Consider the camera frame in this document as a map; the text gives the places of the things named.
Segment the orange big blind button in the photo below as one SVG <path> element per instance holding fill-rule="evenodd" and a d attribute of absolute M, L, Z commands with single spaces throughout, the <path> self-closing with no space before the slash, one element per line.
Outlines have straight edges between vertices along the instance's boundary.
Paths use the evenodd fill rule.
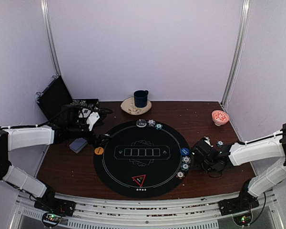
<path fill-rule="evenodd" d="M 96 155 L 102 155 L 104 153 L 104 148 L 103 147 L 97 147 L 97 148 L 95 148 L 94 153 Z"/>

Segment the blue ten poker chip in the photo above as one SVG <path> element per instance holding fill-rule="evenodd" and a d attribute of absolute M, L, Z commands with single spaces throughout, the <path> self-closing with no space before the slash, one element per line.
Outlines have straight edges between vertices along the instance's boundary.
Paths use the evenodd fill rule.
<path fill-rule="evenodd" d="M 184 156 L 184 157 L 182 157 L 182 162 L 190 164 L 191 163 L 191 158 L 189 156 Z"/>

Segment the green fifty poker chip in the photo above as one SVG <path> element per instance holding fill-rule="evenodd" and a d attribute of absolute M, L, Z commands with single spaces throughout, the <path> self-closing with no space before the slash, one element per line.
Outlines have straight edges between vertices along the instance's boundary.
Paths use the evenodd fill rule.
<path fill-rule="evenodd" d="M 182 171 L 188 171 L 190 168 L 190 165 L 188 163 L 182 163 L 181 170 Z"/>

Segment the blue playing card deck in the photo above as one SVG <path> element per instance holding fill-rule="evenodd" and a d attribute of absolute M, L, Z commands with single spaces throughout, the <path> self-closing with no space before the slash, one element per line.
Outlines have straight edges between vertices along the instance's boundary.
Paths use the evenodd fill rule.
<path fill-rule="evenodd" d="M 86 145 L 87 140 L 85 140 L 84 138 L 78 138 L 69 145 L 69 148 L 71 151 L 79 153 Z"/>

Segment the blue small blind button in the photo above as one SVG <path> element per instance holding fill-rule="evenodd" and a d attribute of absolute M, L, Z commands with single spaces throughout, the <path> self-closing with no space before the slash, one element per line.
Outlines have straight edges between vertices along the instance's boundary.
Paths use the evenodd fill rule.
<path fill-rule="evenodd" d="M 190 150 L 188 148 L 181 148 L 180 154 L 182 156 L 189 156 L 190 155 Z"/>

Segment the orange hundred chip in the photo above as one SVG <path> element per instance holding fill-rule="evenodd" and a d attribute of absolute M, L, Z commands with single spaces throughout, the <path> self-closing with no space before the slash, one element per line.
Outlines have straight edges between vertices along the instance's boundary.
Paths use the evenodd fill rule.
<path fill-rule="evenodd" d="M 185 177 L 185 173 L 183 171 L 179 171 L 176 173 L 176 177 L 178 179 L 183 179 Z"/>

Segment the red triangle all-in marker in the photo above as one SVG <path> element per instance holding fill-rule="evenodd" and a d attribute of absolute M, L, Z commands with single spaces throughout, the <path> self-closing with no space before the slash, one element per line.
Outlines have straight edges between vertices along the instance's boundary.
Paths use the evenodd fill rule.
<path fill-rule="evenodd" d="M 145 179 L 146 179 L 146 174 L 132 177 L 132 180 L 140 187 L 144 185 Z"/>

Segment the green chips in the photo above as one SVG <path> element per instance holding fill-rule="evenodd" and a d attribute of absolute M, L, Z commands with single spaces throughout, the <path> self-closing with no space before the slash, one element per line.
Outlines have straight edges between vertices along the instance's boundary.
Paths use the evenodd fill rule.
<path fill-rule="evenodd" d="M 158 123 L 158 124 L 155 125 L 155 128 L 156 128 L 157 130 L 162 129 L 162 127 L 163 127 L 163 125 L 160 124 L 160 123 Z"/>

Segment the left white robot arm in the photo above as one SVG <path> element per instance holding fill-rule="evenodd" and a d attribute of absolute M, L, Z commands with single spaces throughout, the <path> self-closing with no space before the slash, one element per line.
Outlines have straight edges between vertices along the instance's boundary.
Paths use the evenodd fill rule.
<path fill-rule="evenodd" d="M 88 144 L 99 147 L 108 136 L 97 136 L 94 128 L 103 125 L 109 108 L 88 108 L 80 105 L 65 105 L 54 117 L 36 125 L 0 126 L 0 180 L 23 190 L 36 199 L 49 212 L 59 208 L 55 192 L 31 173 L 10 161 L 12 152 L 28 153 L 31 149 L 60 144 L 64 141 L 83 138 Z"/>

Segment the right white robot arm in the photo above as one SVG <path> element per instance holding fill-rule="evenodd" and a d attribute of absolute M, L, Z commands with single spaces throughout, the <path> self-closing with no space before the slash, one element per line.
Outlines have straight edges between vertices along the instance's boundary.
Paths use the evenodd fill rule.
<path fill-rule="evenodd" d="M 235 199 L 238 210 L 246 210 L 263 192 L 286 179 L 286 123 L 271 135 L 245 142 L 222 145 L 215 149 L 208 137 L 201 138 L 190 150 L 194 163 L 207 172 L 220 172 L 227 165 L 242 164 L 265 158 L 278 160 L 262 174 L 246 181 Z"/>

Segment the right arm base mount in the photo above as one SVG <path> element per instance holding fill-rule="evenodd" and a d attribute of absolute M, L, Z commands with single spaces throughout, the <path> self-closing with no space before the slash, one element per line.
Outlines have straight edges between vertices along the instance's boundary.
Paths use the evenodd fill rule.
<path fill-rule="evenodd" d="M 232 215 L 236 225 L 245 227 L 253 222 L 252 210 L 259 206 L 259 201 L 232 198 L 219 201 L 218 206 L 222 216 Z"/>

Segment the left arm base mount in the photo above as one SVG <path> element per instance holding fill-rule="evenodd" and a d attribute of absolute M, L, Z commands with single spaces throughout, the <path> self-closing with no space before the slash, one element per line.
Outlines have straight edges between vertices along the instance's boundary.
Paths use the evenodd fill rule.
<path fill-rule="evenodd" d="M 76 203 L 74 201 L 55 199 L 52 206 L 36 200 L 34 207 L 45 211 L 41 217 L 41 222 L 47 228 L 58 226 L 63 217 L 72 217 Z"/>

